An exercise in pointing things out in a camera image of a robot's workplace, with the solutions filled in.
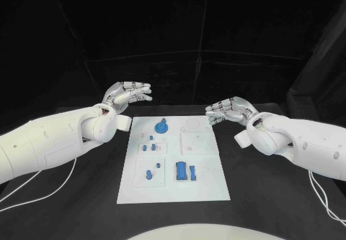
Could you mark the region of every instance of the robotic hand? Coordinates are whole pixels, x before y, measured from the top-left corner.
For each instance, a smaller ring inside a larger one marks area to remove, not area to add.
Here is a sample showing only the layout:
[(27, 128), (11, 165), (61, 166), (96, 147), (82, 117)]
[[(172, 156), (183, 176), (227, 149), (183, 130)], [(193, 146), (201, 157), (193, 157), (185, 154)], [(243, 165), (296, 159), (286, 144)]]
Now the robotic hand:
[(119, 115), (128, 103), (151, 101), (149, 84), (116, 82), (102, 103), (33, 121), (0, 136), (0, 184), (53, 168), (106, 143), (116, 130), (128, 131), (131, 118)]
[(252, 144), (262, 154), (281, 155), (304, 169), (346, 181), (343, 127), (258, 112), (250, 103), (236, 96), (207, 106), (204, 111), (210, 125), (229, 120), (245, 126), (233, 137), (240, 148)]

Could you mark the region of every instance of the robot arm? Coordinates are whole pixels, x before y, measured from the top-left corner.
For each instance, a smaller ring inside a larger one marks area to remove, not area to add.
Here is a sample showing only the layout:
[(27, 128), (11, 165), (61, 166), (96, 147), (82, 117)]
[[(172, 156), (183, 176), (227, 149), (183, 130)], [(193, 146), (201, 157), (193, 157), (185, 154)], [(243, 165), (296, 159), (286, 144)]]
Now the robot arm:
[(246, 129), (233, 137), (240, 148), (252, 144), (265, 155), (281, 155), (304, 169), (346, 181), (344, 128), (258, 112), (236, 96), (204, 110), (210, 125), (229, 120), (245, 126)]
[(17, 176), (53, 168), (106, 143), (116, 129), (129, 130), (119, 115), (128, 103), (151, 101), (149, 84), (116, 82), (102, 103), (33, 121), (0, 136), (0, 184)]

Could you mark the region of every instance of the white board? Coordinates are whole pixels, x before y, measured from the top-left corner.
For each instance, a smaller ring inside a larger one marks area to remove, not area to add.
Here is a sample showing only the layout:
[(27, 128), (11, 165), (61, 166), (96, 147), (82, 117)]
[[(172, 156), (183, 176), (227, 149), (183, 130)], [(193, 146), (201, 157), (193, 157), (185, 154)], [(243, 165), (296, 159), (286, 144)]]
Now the white board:
[[(154, 129), (162, 117), (132, 118), (116, 204), (230, 200), (207, 116), (164, 118), (162, 134)], [(177, 180), (177, 162), (185, 163), (187, 180)], [(191, 180), (190, 166), (194, 166), (196, 180)]]

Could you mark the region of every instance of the black table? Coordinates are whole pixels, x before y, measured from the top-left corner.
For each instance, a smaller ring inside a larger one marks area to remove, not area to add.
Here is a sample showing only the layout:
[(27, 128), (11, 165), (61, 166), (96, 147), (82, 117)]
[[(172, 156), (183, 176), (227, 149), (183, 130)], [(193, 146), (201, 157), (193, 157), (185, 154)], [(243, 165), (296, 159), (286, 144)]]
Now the black table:
[[(255, 105), (260, 112), (282, 114), (273, 103)], [(123, 115), (203, 115), (204, 106), (128, 107)], [(243, 130), (229, 121), (213, 126), (230, 201), (116, 205), (129, 133), (76, 159), (63, 188), (44, 200), (0, 212), (0, 239), (125, 240), (155, 228), (188, 223), (224, 224), (253, 229), (289, 240), (346, 239), (346, 227), (327, 216), (309, 186), (308, 172), (233, 136)], [(73, 161), (44, 170), (0, 208), (51, 193), (69, 174)], [(1, 197), (33, 174), (12, 179)], [(346, 199), (331, 179), (318, 176), (330, 208), (346, 218)]]

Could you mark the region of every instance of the cable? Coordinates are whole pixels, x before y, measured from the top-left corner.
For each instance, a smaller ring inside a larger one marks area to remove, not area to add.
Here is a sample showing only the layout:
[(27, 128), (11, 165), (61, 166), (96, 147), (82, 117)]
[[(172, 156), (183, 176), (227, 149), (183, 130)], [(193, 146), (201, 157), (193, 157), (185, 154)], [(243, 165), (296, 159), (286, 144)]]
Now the cable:
[(41, 171), (37, 171), (37, 173), (30, 177), (30, 179), (14, 189), (14, 191), (0, 200), (0, 202), (33, 180), (33, 178), (38, 175)]
[[(312, 172), (311, 172), (311, 171), (308, 171), (308, 178), (309, 178), (309, 183), (311, 183), (312, 190), (314, 190), (315, 195), (317, 195), (317, 197), (318, 197), (318, 200), (320, 200), (320, 202), (321, 202), (321, 204), (322, 204), (322, 206), (324, 206), (324, 208), (325, 208), (327, 215), (330, 216), (331, 219), (334, 219), (335, 221), (338, 221), (338, 222), (344, 225), (344, 227), (346, 227), (346, 223), (344, 223), (346, 220), (340, 219), (340, 218), (337, 217), (337, 215), (335, 215), (335, 214), (331, 212), (331, 210), (328, 209), (328, 198), (327, 198), (327, 195), (325, 195), (325, 192), (324, 192), (324, 190), (322, 190), (321, 185), (320, 185), (318, 182), (315, 181), (315, 178), (314, 178), (314, 175), (312, 175)], [(324, 196), (324, 202), (322, 202), (322, 198), (321, 198), (321, 196), (320, 196), (320, 194), (318, 194), (318, 192), (317, 192), (317, 190), (315, 190), (315, 186), (314, 186), (312, 181), (314, 181), (314, 183), (317, 184), (317, 186), (318, 186), (318, 188), (320, 188), (320, 190), (321, 190), (321, 193), (322, 193), (322, 196)]]
[(27, 201), (27, 202), (23, 202), (23, 203), (15, 204), (15, 205), (12, 205), (12, 206), (8, 206), (8, 207), (5, 207), (4, 209), (1, 209), (0, 212), (2, 212), (2, 211), (7, 210), (7, 209), (11, 209), (11, 208), (14, 208), (14, 207), (17, 207), (17, 206), (21, 206), (21, 205), (24, 205), (24, 204), (30, 204), (30, 203), (33, 203), (33, 202), (37, 202), (38, 200), (46, 199), (47, 197), (50, 197), (50, 196), (60, 190), (60, 188), (63, 187), (66, 181), (67, 181), (69, 178), (70, 178), (70, 175), (72, 175), (72, 172), (73, 172), (73, 168), (74, 168), (74, 165), (76, 165), (76, 160), (77, 160), (77, 158), (73, 159), (73, 166), (72, 166), (72, 169), (70, 169), (70, 172), (69, 172), (69, 175), (67, 175), (67, 177), (66, 177), (64, 182), (61, 183), (61, 185), (59, 186), (59, 188), (57, 188), (48, 195), (46, 195), (44, 197), (37, 198), (37, 199), (34, 199), (34, 200), (31, 200), (31, 201)]

